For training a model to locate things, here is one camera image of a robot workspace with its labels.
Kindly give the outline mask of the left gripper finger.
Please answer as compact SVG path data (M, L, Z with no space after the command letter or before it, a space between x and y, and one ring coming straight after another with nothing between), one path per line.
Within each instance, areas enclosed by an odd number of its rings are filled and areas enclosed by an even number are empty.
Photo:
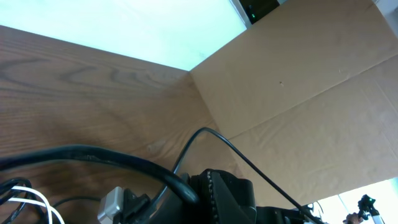
M189 185L200 204L192 212L193 223L256 222L256 206L251 181L222 170L207 169L190 177Z

